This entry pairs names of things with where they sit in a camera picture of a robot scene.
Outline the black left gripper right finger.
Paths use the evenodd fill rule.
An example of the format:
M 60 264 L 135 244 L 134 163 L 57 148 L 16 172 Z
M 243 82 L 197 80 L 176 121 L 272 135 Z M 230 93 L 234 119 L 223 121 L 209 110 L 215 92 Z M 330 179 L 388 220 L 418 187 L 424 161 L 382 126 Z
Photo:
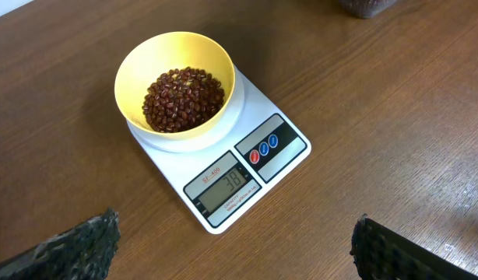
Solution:
M 350 256 L 363 280 L 478 280 L 366 214 L 354 226 Z

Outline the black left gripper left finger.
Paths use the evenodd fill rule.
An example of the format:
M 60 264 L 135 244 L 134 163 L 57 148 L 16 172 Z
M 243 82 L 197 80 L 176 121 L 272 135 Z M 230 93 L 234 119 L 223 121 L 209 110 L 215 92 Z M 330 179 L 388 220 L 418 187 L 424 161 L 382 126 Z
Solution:
M 0 263 L 0 279 L 107 278 L 121 238 L 118 213 L 107 209 Z

